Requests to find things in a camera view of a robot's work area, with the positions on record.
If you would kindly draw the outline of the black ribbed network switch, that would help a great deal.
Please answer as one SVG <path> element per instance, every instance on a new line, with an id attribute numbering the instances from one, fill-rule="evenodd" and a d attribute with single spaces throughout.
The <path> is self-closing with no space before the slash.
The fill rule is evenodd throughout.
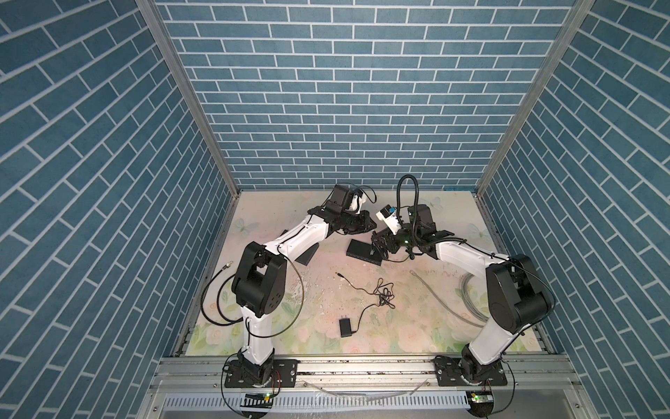
<path id="1" fill-rule="evenodd" d="M 356 239 L 350 241 L 347 247 L 347 257 L 378 266 L 381 266 L 383 261 L 382 254 L 376 247 Z"/>

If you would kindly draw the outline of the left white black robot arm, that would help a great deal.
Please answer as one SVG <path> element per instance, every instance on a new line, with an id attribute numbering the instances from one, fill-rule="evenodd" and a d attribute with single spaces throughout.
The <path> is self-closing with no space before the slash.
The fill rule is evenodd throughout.
<path id="1" fill-rule="evenodd" d="M 270 315 L 284 298 L 289 266 L 333 233 L 359 235 L 377 227 L 370 213 L 332 213 L 314 208 L 297 226 L 264 244 L 249 243 L 243 251 L 233 280 L 232 291 L 244 326 L 243 358 L 261 366 L 274 356 Z"/>

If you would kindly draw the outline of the black loose power adapter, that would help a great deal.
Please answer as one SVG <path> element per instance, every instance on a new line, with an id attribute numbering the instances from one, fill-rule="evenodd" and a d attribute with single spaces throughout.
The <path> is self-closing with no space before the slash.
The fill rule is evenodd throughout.
<path id="1" fill-rule="evenodd" d="M 350 318 L 343 318 L 338 321 L 338 326 L 340 327 L 340 337 L 347 338 L 351 337 L 354 334 L 352 329 L 352 322 Z"/>

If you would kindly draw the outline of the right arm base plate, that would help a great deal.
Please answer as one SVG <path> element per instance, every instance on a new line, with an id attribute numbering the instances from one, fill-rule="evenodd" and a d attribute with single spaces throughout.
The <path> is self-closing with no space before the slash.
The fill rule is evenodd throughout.
<path id="1" fill-rule="evenodd" d="M 504 387 L 508 379 L 501 361 L 481 365 L 474 358 L 452 358 L 438 355 L 433 360 L 436 380 L 440 387 Z"/>

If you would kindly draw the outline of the aluminium front rail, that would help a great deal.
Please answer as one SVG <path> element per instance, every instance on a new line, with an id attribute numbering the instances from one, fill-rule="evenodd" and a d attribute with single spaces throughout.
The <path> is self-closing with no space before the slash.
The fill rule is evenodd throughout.
<path id="1" fill-rule="evenodd" d="M 429 355 L 293 356 L 297 365 L 276 374 L 274 388 L 282 391 L 326 389 L 375 391 L 396 389 L 470 389 L 456 363 L 436 363 Z M 221 389 L 223 357 L 179 357 L 161 360 L 149 386 L 153 393 L 213 392 Z M 507 354 L 496 375 L 507 383 L 492 381 L 494 389 L 575 389 L 580 380 L 565 355 Z"/>

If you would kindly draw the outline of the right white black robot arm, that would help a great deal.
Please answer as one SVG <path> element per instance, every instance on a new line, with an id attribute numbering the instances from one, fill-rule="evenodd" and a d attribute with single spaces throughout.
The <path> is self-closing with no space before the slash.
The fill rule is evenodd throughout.
<path id="1" fill-rule="evenodd" d="M 500 361 L 513 341 L 545 319 L 555 304 L 553 292 L 532 259 L 524 254 L 506 256 L 485 251 L 446 231 L 417 238 L 407 230 L 394 233 L 385 229 L 372 235 L 372 245 L 383 255 L 402 248 L 413 254 L 417 249 L 486 281 L 490 317 L 464 347 L 463 366 L 488 367 Z"/>

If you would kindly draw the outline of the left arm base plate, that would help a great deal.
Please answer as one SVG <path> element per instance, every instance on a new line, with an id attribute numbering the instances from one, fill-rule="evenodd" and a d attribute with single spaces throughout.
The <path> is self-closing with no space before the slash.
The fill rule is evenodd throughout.
<path id="1" fill-rule="evenodd" d="M 268 359 L 261 365 L 251 363 L 246 358 L 229 361 L 223 376 L 226 389 L 251 389 L 267 387 L 275 380 L 275 386 L 294 388 L 298 375 L 298 360 Z"/>

